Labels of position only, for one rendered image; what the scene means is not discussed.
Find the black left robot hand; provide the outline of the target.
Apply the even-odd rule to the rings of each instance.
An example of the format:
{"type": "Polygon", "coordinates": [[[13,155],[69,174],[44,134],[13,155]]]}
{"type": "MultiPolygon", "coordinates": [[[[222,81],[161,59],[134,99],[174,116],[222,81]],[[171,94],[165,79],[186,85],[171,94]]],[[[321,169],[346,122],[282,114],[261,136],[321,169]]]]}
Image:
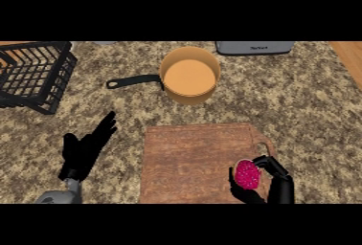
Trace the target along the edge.
{"type": "Polygon", "coordinates": [[[111,112],[99,122],[93,132],[86,134],[81,139],[72,133],[63,135],[63,165],[58,175],[62,181],[74,179],[81,182],[86,179],[102,148],[115,131],[115,112],[111,112]]]}

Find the grey appliance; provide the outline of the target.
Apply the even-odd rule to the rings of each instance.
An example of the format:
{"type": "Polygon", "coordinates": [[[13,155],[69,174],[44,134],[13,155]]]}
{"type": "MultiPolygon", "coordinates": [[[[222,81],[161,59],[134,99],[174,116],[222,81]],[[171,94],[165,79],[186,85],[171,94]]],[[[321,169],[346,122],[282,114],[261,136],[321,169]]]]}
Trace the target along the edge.
{"type": "Polygon", "coordinates": [[[216,51],[223,56],[264,56],[287,54],[293,41],[217,41],[216,51]]]}

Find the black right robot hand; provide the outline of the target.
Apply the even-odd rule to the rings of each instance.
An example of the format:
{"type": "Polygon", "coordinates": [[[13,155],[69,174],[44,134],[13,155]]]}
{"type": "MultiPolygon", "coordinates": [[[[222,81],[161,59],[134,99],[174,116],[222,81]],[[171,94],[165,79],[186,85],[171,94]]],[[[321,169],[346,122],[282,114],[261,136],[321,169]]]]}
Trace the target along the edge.
{"type": "Polygon", "coordinates": [[[229,168],[229,185],[232,196],[247,204],[293,204],[294,181],[284,166],[273,156],[261,155],[251,160],[273,176],[267,198],[263,198],[256,189],[242,189],[233,180],[233,168],[229,168]]]}

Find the brown wooden cutting board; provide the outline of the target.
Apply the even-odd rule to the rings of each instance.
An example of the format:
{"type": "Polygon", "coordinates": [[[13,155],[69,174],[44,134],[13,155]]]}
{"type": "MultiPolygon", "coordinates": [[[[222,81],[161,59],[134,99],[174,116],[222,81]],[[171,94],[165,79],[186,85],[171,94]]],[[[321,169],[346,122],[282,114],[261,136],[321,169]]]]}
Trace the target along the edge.
{"type": "Polygon", "coordinates": [[[140,201],[148,204],[236,204],[229,167],[275,155],[270,139],[245,123],[151,126],[145,134],[140,201]]]}

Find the pink frosted cupcake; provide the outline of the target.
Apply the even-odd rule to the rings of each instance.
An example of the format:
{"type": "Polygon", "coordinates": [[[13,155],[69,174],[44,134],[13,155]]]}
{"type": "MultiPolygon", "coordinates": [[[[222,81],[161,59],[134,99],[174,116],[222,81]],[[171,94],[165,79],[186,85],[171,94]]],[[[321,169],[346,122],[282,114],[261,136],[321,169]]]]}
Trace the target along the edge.
{"type": "Polygon", "coordinates": [[[257,189],[261,170],[250,159],[238,161],[233,167],[233,180],[242,189],[257,189]]]}

